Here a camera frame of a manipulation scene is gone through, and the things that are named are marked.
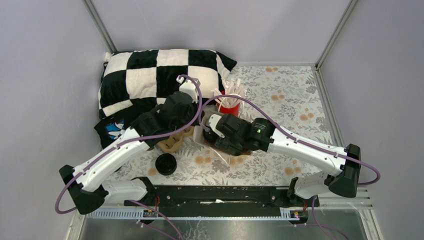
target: black lid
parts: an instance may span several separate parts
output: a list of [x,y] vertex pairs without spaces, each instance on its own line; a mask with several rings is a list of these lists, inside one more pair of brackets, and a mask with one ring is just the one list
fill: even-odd
[[173,174],[175,169],[177,169],[177,161],[175,157],[169,153],[158,156],[154,165],[157,171],[165,176]]

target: white cable tie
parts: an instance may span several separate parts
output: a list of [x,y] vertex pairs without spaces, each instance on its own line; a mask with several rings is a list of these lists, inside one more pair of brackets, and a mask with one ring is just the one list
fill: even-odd
[[179,84],[181,84],[181,83],[183,83],[183,81],[184,81],[184,77],[180,77],[180,78],[178,78],[179,76],[177,76],[176,77],[176,81],[177,81],[177,83],[179,83]]

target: metal floor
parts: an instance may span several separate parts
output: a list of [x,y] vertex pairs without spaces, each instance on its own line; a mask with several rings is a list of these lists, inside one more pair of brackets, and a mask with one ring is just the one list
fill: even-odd
[[[340,229],[350,239],[366,240],[361,217],[355,210],[316,210],[320,223]],[[314,223],[309,211],[308,223]],[[174,220],[187,240],[328,240],[317,226],[294,227],[288,221],[271,220]],[[178,239],[175,230],[165,221],[156,220],[152,226]],[[344,239],[330,231],[336,239]],[[168,237],[140,227],[135,220],[86,218],[80,240],[166,240]]]

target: pillow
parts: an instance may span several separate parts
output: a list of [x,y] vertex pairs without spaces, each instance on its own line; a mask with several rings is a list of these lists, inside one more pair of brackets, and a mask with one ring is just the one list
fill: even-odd
[[161,104],[179,90],[178,75],[200,81],[202,97],[224,90],[237,62],[213,50],[170,49],[114,53],[106,60],[98,91],[99,116],[105,118],[132,105]]

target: black bracket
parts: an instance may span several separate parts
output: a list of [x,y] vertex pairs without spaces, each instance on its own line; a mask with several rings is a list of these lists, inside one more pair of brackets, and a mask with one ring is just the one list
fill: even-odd
[[[153,186],[147,177],[140,179],[148,188]],[[312,199],[290,201],[287,192],[287,187],[275,186],[155,185],[154,193],[139,202],[154,206],[159,197],[158,206],[167,217],[279,217],[280,208],[303,207],[305,201],[312,205]],[[136,206],[131,201],[124,205]]]
[[[74,168],[69,165],[65,165],[59,170],[65,185],[74,177],[73,172]],[[101,185],[93,192],[85,191],[83,185],[75,181],[68,187],[68,191],[76,209],[82,215],[100,208],[105,202],[105,197],[109,194]]]
[[[354,144],[346,147],[347,156],[361,160],[361,148]],[[343,171],[338,176],[328,176],[324,184],[328,189],[339,196],[345,198],[354,198],[357,196],[359,173],[361,165],[356,162],[346,160],[340,167]]]

